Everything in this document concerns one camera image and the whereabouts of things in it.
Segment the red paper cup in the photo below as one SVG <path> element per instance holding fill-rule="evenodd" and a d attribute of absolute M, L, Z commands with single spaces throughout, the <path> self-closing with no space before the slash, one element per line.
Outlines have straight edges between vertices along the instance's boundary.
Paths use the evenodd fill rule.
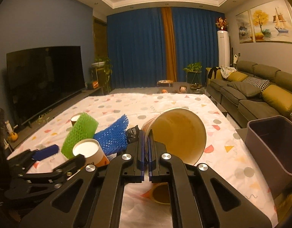
<path fill-rule="evenodd" d="M 77 113 L 77 114 L 75 114 L 75 115 L 73 115 L 73 116 L 71 117 L 71 124 L 72 124 L 72 126 L 75 125 L 75 123 L 76 123 L 77 120 L 80 118 L 80 116 L 81 116 L 81 113 Z"/>

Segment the grey sectional sofa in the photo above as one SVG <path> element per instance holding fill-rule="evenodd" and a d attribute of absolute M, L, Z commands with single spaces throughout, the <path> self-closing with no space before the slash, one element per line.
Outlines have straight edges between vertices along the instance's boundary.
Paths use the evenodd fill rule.
<path fill-rule="evenodd" d="M 260 88 L 243 81 L 226 80 L 232 72 L 236 71 L 251 77 L 270 80 L 270 85 L 279 86 L 291 94 L 292 74 L 251 61 L 239 61 L 235 68 L 207 68 L 207 93 L 226 109 L 240 127 L 245 128 L 251 120 L 281 115 L 262 99 Z M 292 112 L 287 118 L 292 122 Z"/>

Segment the plant on tall stand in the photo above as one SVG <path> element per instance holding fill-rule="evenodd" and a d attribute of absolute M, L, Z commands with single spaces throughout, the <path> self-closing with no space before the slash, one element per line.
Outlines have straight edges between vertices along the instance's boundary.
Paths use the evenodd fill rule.
<path fill-rule="evenodd" d="M 111 92 L 111 76 L 112 64 L 108 57 L 96 58 L 91 64 L 92 78 L 99 82 L 99 86 L 103 88 L 104 94 Z"/>

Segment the blue curtain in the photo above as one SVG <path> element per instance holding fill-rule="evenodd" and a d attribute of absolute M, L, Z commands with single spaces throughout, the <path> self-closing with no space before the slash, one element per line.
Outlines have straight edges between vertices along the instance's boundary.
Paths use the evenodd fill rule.
<path fill-rule="evenodd" d="M 177 81 L 185 81 L 188 64 L 201 62 L 202 82 L 207 67 L 218 65 L 216 11 L 171 7 L 177 58 Z M 153 87 L 166 78 L 165 37 L 161 8 L 109 15 L 108 57 L 113 88 Z"/>

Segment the black plastic bag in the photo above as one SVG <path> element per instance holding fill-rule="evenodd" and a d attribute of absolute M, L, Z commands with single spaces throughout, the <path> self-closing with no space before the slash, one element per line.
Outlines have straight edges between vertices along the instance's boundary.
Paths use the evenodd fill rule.
<path fill-rule="evenodd" d="M 140 129 L 138 125 L 126 130 L 125 134 L 126 134 L 127 144 L 132 144 L 139 140 L 139 131 Z"/>

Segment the sailboat tree painting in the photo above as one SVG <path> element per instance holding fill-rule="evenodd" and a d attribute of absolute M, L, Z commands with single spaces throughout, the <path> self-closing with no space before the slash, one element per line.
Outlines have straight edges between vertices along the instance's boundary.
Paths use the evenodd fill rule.
<path fill-rule="evenodd" d="M 292 44 L 292 19 L 285 0 L 258 5 L 250 12 L 256 42 Z"/>

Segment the white standing air conditioner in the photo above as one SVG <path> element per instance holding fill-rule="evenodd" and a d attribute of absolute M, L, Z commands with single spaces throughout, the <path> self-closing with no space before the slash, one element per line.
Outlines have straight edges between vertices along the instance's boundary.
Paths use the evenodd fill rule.
<path fill-rule="evenodd" d="M 217 31 L 218 37 L 218 58 L 219 58 L 219 67 L 230 67 L 230 41 L 229 34 L 225 30 Z"/>

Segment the orange curtain strip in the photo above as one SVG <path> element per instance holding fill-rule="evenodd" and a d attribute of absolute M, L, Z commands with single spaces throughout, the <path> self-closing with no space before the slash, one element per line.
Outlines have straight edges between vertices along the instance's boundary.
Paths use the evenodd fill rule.
<path fill-rule="evenodd" d="M 171 7 L 161 8 L 164 37 L 165 37 L 165 59 L 166 78 L 174 82 L 177 81 L 177 58 L 176 43 L 174 35 L 174 25 Z"/>

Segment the black white patterned cushion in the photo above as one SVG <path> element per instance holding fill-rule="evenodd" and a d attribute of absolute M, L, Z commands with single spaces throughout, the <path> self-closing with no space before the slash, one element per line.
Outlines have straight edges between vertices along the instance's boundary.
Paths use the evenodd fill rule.
<path fill-rule="evenodd" d="M 248 76 L 246 79 L 244 79 L 243 82 L 260 88 L 262 92 L 270 85 L 270 80 L 260 79 L 251 76 Z"/>

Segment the green foam net sleeve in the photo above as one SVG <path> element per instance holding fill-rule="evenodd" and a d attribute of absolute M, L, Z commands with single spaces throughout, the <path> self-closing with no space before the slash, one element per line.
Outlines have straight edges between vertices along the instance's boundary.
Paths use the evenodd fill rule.
<path fill-rule="evenodd" d="M 80 118 L 77 120 L 74 126 L 72 126 L 70 132 L 66 136 L 61 153 L 67 158 L 73 158 L 73 147 L 83 139 L 92 139 L 95 135 L 99 122 L 87 113 L 81 113 Z"/>

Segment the small orange paper cup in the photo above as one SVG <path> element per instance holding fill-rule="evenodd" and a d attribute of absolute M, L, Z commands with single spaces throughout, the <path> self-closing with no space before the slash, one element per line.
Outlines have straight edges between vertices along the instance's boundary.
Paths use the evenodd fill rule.
<path fill-rule="evenodd" d="M 99 142 L 95 139 L 83 139 L 79 141 L 72 149 L 74 156 L 83 155 L 86 164 L 93 164 L 96 167 L 106 166 L 110 163 Z"/>

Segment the large paper noodle bowl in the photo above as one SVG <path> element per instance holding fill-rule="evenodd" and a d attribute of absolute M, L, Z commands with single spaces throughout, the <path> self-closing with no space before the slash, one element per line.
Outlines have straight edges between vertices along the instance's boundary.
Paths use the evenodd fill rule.
<path fill-rule="evenodd" d="M 202 120 L 185 108 L 163 111 L 146 122 L 142 130 L 146 137 L 152 132 L 155 141 L 164 144 L 168 153 L 186 164 L 195 165 L 206 146 L 207 134 Z"/>

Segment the left landscape painting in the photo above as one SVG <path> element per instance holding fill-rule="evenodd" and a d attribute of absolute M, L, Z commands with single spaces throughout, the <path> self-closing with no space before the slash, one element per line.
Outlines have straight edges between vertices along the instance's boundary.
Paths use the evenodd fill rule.
<path fill-rule="evenodd" d="M 235 16 L 235 19 L 238 27 L 239 43 L 254 42 L 249 12 L 244 11 L 240 14 L 237 14 Z"/>

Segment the yellow sofa cushion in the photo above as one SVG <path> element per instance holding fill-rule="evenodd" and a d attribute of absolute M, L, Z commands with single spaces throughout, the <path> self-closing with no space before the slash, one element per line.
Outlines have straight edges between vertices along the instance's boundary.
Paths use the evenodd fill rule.
<path fill-rule="evenodd" d="M 269 85 L 262 92 L 262 99 L 281 115 L 289 117 L 292 112 L 292 94 L 276 85 Z"/>

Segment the dark grey trash bin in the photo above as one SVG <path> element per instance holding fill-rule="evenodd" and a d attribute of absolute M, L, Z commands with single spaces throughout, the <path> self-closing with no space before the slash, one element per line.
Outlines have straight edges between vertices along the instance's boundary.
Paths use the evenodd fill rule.
<path fill-rule="evenodd" d="M 292 122 L 280 115 L 251 120 L 245 145 L 277 197 L 292 181 Z"/>

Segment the tv cabinet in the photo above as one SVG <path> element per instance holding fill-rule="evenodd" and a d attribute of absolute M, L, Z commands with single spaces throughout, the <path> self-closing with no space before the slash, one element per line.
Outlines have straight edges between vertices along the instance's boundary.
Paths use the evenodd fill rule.
<path fill-rule="evenodd" d="M 100 96 L 104 95 L 104 90 L 102 87 L 96 89 L 83 89 L 82 91 L 71 95 L 70 97 L 62 100 L 49 107 L 48 109 L 42 111 L 39 115 L 36 115 L 30 121 L 24 123 L 23 125 L 16 126 L 15 132 L 18 134 L 18 139 L 15 142 L 8 142 L 11 151 L 16 149 L 21 143 L 27 140 L 30 135 L 34 134 L 44 125 L 53 120 L 56 116 L 75 105 L 77 102 L 83 100 L 88 96 Z"/>

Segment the blue foam net sleeve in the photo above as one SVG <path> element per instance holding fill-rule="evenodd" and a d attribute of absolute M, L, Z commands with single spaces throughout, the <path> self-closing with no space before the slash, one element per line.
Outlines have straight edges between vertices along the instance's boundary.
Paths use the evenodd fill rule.
<path fill-rule="evenodd" d="M 99 142 L 104 154 L 109 156 L 127 148 L 126 129 L 129 124 L 124 114 L 106 129 L 95 133 L 93 138 Z"/>

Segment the far yellow cushion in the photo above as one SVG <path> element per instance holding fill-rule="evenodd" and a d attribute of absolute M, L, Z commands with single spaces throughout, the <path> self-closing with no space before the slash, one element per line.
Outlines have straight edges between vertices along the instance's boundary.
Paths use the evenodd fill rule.
<path fill-rule="evenodd" d="M 244 81 L 244 79 L 246 79 L 248 77 L 248 75 L 241 73 L 241 72 L 232 72 L 228 77 L 227 77 L 227 81 L 230 82 L 242 82 Z"/>

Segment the potted green plant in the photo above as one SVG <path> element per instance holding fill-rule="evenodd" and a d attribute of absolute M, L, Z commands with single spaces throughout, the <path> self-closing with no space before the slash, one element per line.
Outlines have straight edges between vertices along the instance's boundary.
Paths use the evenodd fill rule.
<path fill-rule="evenodd" d="M 186 73 L 186 81 L 188 84 L 201 85 L 202 84 L 202 64 L 195 62 L 188 64 L 183 71 Z"/>

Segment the patterned white tablecloth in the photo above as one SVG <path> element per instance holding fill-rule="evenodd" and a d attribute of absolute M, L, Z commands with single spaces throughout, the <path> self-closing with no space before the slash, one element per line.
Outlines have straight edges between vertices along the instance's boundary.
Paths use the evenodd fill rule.
<path fill-rule="evenodd" d="M 43 149 L 53 144 L 60 148 L 72 129 L 70 119 L 86 112 L 99 122 L 97 131 L 104 130 L 123 114 L 128 117 L 128 127 L 139 128 L 161 112 L 172 108 L 189 109 L 202 120 L 207 142 L 205 152 L 197 163 L 206 163 L 236 190 L 278 224 L 274 200 L 265 179 L 243 140 L 233 125 L 206 95 L 195 94 L 141 94 L 123 93 L 87 97 L 71 106 L 31 135 L 8 157 L 27 150 Z M 28 173 L 51 172 L 67 159 L 59 152 L 35 163 Z M 127 184 L 124 190 L 119 227 L 172 227 L 169 205 L 150 199 L 148 174 L 141 184 Z"/>

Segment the red flower decoration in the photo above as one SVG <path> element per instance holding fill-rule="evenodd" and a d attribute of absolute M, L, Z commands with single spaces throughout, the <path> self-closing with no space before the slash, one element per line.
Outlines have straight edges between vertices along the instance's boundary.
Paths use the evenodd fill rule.
<path fill-rule="evenodd" d="M 227 19 L 223 17 L 219 17 L 216 19 L 216 26 L 218 30 L 227 31 Z"/>

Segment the black television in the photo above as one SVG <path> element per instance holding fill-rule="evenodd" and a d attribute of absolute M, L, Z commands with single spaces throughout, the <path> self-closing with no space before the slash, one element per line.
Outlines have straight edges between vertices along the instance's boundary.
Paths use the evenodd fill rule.
<path fill-rule="evenodd" d="M 24 125 L 85 87 L 80 46 L 24 49 L 6 54 L 14 116 Z"/>

